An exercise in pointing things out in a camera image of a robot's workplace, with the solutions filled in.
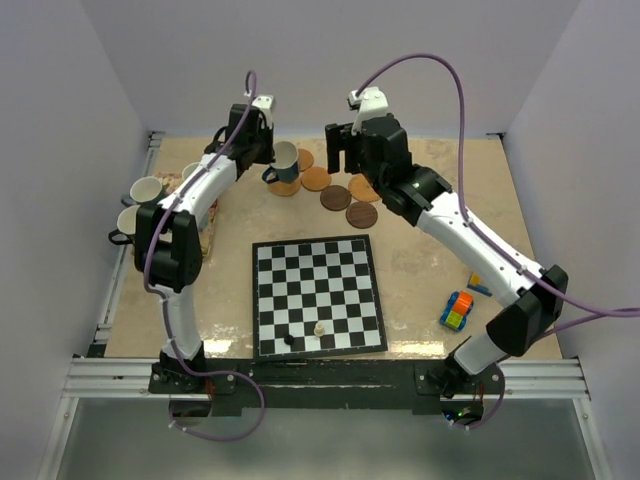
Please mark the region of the dark blue mug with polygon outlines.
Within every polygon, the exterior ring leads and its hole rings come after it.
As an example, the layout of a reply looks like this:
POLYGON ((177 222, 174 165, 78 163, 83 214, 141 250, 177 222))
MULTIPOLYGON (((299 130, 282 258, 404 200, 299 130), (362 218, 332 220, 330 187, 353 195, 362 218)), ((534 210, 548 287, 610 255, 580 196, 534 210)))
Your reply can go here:
POLYGON ((273 145, 273 160, 262 174, 262 181, 268 185, 277 182, 293 184, 299 177, 299 153, 297 147, 288 141, 273 145))

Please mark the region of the light wooden coaster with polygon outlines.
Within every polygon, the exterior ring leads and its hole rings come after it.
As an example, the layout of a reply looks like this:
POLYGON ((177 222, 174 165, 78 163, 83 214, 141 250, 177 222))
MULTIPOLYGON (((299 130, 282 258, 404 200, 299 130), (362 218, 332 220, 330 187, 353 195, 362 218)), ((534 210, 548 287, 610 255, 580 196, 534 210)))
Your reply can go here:
POLYGON ((314 165, 314 156, 313 154, 304 148, 298 149, 298 165, 299 171, 304 172, 310 167, 314 165))
POLYGON ((312 166, 301 176, 302 186, 312 192, 320 192, 331 185, 331 175, 325 168, 312 166))

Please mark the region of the woven rattan coaster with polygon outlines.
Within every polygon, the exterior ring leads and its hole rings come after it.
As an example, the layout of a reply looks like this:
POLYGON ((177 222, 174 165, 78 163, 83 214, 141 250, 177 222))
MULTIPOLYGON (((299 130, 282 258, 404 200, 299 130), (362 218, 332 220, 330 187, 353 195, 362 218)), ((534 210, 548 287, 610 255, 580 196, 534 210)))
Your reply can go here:
POLYGON ((277 181, 267 185, 268 191, 279 197, 291 197, 295 195, 301 188, 301 180, 296 179, 292 183, 277 181))
POLYGON ((375 203, 380 200, 380 196, 363 174, 357 174, 351 178, 348 184, 348 190, 352 197, 358 202, 375 203))

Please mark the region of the dark walnut coaster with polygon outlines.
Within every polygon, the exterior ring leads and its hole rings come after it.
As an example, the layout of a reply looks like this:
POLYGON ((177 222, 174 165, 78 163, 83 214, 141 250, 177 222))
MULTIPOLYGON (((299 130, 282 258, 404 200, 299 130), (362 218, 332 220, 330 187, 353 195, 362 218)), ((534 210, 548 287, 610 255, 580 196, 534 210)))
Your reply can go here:
POLYGON ((351 203, 349 190, 340 185, 330 185, 320 194, 321 205, 330 211, 345 210, 351 203))
POLYGON ((370 203, 354 202, 347 207, 345 218, 354 228, 368 229, 376 224, 378 212, 370 203))

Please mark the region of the teal grey mug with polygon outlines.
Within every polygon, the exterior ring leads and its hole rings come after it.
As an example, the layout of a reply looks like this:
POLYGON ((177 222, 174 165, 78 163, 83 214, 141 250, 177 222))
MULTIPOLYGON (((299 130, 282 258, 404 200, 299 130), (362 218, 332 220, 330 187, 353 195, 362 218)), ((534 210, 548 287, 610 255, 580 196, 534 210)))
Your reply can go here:
POLYGON ((146 176, 136 180, 129 192, 121 197, 121 204, 125 207, 136 204, 155 203, 164 196, 162 181, 154 176, 146 176))

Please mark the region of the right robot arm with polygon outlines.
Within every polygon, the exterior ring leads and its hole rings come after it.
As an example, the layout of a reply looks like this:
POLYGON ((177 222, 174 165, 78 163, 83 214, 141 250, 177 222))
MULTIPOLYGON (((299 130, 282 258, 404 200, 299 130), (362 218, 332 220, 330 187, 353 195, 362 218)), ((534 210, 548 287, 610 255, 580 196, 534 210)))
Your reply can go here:
POLYGON ((428 381, 446 398, 469 392, 481 373, 498 361, 520 357, 558 319, 568 275, 559 266, 544 268, 502 239, 476 233, 481 221, 459 204, 459 195, 435 170, 413 162, 406 131, 391 114, 366 120, 360 131, 350 124, 325 127, 328 170, 364 175, 383 204, 430 235, 478 274, 501 311, 431 370, 428 381))

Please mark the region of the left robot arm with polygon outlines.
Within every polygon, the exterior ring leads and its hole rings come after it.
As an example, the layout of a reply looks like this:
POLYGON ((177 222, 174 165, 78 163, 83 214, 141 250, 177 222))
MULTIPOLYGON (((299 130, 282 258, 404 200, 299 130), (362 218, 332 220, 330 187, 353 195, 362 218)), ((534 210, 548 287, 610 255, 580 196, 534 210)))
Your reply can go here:
POLYGON ((233 105, 228 124, 181 185, 136 214, 134 264, 143 274, 145 290, 159 297, 167 337, 152 366, 152 379, 185 393, 203 389, 207 380, 193 299, 203 263, 199 225, 246 170, 272 161, 274 105, 271 95, 260 95, 249 105, 233 105))

